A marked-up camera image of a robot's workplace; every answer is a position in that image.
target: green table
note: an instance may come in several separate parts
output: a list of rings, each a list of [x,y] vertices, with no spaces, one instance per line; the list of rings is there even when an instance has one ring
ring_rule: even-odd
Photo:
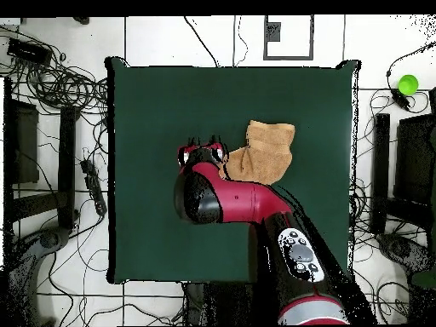
[[[175,213],[173,187],[178,146],[192,136],[220,135],[235,150],[245,144],[250,119],[295,125],[293,160],[276,186],[299,199],[347,269],[355,62],[338,69],[127,67],[117,58],[109,64],[116,283],[249,280],[248,225],[185,223]]]

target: black border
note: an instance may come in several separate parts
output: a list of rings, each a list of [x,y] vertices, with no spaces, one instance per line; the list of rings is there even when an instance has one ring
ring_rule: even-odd
[[[308,56],[268,56],[267,27],[268,27],[268,15],[265,15],[265,23],[263,27],[264,29],[263,30],[264,31],[263,60],[313,60],[313,33],[315,29],[315,15],[310,15],[310,38],[309,38]]]

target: button panel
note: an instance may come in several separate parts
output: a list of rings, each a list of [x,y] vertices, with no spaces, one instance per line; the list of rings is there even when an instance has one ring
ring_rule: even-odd
[[[278,245],[284,258],[289,260],[286,265],[294,277],[314,283],[324,279],[323,269],[312,245],[301,231],[295,228],[285,229],[278,236]]]

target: brown towel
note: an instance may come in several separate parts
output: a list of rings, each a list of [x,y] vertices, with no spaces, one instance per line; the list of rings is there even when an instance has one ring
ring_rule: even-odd
[[[265,124],[250,121],[247,128],[247,146],[230,152],[220,169],[220,176],[227,174],[234,181],[255,181],[271,185],[283,177],[290,166],[290,144],[295,127],[291,124]]]

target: green ball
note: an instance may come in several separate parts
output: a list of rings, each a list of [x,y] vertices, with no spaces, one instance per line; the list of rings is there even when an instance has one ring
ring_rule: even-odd
[[[413,75],[404,75],[399,80],[399,91],[404,95],[413,95],[418,90],[418,79]]]

